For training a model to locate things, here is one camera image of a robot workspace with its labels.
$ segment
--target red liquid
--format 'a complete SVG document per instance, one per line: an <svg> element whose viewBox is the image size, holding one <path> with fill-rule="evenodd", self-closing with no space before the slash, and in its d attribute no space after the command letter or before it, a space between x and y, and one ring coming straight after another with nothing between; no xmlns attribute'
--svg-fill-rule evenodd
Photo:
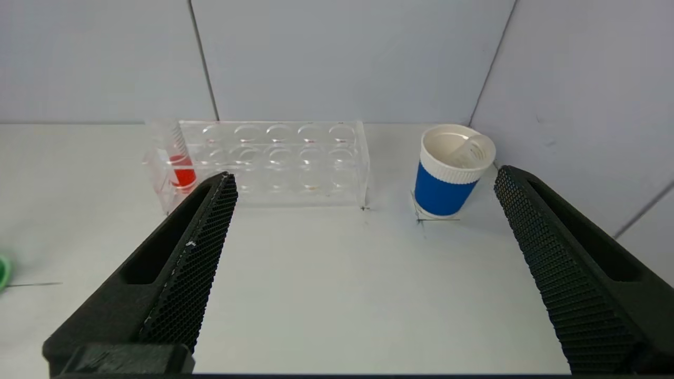
<svg viewBox="0 0 674 379"><path fill-rule="evenodd" d="M189 156L180 156L174 155L171 157L171 164L173 166L192 166L192 160ZM194 173L193 169L174 169L175 177L178 179L178 183L173 183L175 187L184 188L187 191L191 191L190 186L197 181L197 175Z"/></svg>

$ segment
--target mesh texture pad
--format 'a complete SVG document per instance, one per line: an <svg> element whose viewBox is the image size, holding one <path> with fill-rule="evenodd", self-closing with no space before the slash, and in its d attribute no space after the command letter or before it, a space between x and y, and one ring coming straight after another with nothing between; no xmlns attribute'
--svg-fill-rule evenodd
<svg viewBox="0 0 674 379"><path fill-rule="evenodd" d="M223 175L140 330L141 343L182 343L194 352L237 196L233 175Z"/></svg>
<svg viewBox="0 0 674 379"><path fill-rule="evenodd" d="M559 234L563 225L532 201L523 181L505 166L499 170L494 190L572 373L627 372L625 365L635 351L636 338L613 311L599 284L574 259L571 246Z"/></svg>

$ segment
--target green object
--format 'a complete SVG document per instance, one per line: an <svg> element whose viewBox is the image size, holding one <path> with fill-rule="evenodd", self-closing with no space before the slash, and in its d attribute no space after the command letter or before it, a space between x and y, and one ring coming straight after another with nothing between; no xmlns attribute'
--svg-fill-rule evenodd
<svg viewBox="0 0 674 379"><path fill-rule="evenodd" d="M7 257L0 256L0 291L2 291L11 276L11 262Z"/></svg>

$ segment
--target cup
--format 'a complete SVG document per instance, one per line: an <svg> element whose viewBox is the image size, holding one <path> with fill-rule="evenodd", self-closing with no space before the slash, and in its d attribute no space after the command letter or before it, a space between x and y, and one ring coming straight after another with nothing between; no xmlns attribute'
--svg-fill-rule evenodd
<svg viewBox="0 0 674 379"><path fill-rule="evenodd" d="M481 138L471 146L479 157L475 167L463 168L450 164L448 159L471 136L479 132L462 125L438 125L421 137L421 157L417 169L415 202L429 218L454 216L466 202L477 181L491 166L496 147L489 138Z"/></svg>

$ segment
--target white wall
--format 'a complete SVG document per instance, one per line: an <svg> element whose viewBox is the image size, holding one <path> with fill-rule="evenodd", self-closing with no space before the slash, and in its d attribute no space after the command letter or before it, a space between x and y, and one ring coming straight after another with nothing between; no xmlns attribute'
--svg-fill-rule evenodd
<svg viewBox="0 0 674 379"><path fill-rule="evenodd" d="M187 0L1 0L0 123L213 119Z"/></svg>
<svg viewBox="0 0 674 379"><path fill-rule="evenodd" d="M673 37L670 0L520 0L472 126L614 234L674 179Z"/></svg>
<svg viewBox="0 0 674 379"><path fill-rule="evenodd" d="M512 0L193 0L221 119L467 123Z"/></svg>

